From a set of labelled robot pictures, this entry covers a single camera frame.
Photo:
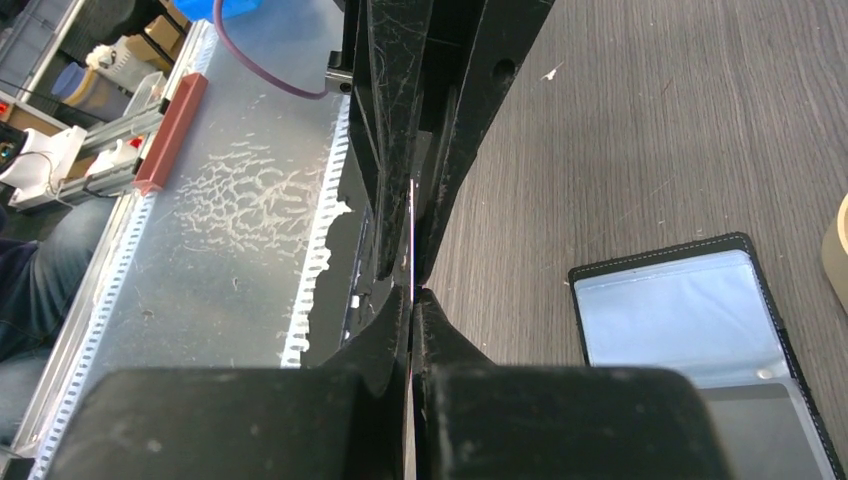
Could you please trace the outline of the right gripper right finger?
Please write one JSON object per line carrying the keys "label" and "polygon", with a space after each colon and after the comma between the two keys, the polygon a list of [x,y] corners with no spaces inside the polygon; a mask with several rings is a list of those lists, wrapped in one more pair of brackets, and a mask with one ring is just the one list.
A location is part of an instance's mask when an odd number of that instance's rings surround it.
{"label": "right gripper right finger", "polygon": [[725,479],[706,404],[644,367],[498,365],[415,294],[412,397],[420,479]]}

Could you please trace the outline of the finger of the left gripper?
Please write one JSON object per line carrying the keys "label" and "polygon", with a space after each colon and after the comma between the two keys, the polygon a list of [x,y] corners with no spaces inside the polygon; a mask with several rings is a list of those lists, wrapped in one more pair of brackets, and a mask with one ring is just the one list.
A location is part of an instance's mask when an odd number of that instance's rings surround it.
{"label": "finger of the left gripper", "polygon": [[424,62],[423,161],[415,281],[432,273],[460,187],[516,74],[553,8],[550,1],[438,1]]}
{"label": "finger of the left gripper", "polygon": [[349,1],[355,21],[355,153],[374,215],[375,277],[389,278],[403,243],[431,1]]}

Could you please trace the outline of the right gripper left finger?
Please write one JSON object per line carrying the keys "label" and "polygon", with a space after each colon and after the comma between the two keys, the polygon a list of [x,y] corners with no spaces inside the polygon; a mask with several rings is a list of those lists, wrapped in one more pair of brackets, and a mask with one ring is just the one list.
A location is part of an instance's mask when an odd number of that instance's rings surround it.
{"label": "right gripper left finger", "polygon": [[84,397],[50,479],[400,479],[410,289],[322,365],[116,371]]}

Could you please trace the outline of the silver VIP card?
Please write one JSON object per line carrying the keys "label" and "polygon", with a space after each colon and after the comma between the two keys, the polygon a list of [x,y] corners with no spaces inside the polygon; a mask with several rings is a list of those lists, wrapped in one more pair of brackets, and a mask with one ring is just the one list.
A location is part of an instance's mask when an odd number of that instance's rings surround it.
{"label": "silver VIP card", "polygon": [[407,202],[407,270],[408,270],[408,290],[409,290],[409,304],[410,309],[414,308],[415,301],[415,289],[416,289],[416,280],[415,280],[415,223],[416,223],[416,181],[414,177],[411,177],[408,182],[408,202]]}

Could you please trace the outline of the black card holder wallet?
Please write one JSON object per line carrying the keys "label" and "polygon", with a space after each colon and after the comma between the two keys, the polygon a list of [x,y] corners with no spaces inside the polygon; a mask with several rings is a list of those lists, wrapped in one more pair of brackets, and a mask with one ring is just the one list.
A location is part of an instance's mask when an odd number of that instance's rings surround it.
{"label": "black card holder wallet", "polygon": [[751,239],[734,232],[575,267],[585,362],[672,369],[739,479],[842,479]]}

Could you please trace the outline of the beige oval tray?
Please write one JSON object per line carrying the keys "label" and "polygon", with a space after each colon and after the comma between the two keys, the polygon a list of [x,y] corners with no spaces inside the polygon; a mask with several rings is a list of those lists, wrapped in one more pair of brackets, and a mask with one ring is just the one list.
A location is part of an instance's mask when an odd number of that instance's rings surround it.
{"label": "beige oval tray", "polygon": [[821,244],[825,275],[844,310],[847,310],[847,203],[845,195]]}

